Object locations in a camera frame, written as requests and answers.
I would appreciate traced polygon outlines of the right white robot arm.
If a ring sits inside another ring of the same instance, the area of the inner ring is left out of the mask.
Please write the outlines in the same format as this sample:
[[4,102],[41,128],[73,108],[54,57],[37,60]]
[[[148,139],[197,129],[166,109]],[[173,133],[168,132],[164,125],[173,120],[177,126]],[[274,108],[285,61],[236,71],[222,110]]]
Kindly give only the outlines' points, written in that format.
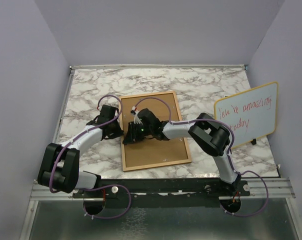
[[231,131],[221,122],[206,113],[189,121],[161,121],[148,108],[138,111],[134,107],[130,112],[134,118],[128,123],[127,133],[122,141],[124,145],[141,142],[147,136],[158,141],[191,138],[213,158],[219,171],[221,191],[227,196],[238,191],[241,175],[236,172],[227,150],[232,143]]

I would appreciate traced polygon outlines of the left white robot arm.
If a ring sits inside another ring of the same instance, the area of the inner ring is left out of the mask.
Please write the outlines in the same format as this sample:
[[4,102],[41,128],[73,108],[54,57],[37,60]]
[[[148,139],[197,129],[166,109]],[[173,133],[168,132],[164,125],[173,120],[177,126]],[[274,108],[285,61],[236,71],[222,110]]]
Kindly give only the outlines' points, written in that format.
[[119,109],[103,105],[100,114],[89,121],[78,135],[61,143],[50,143],[44,152],[37,182],[53,192],[71,193],[84,189],[88,196],[97,197],[102,190],[101,177],[80,171],[80,157],[93,145],[121,137],[124,132],[118,122]]

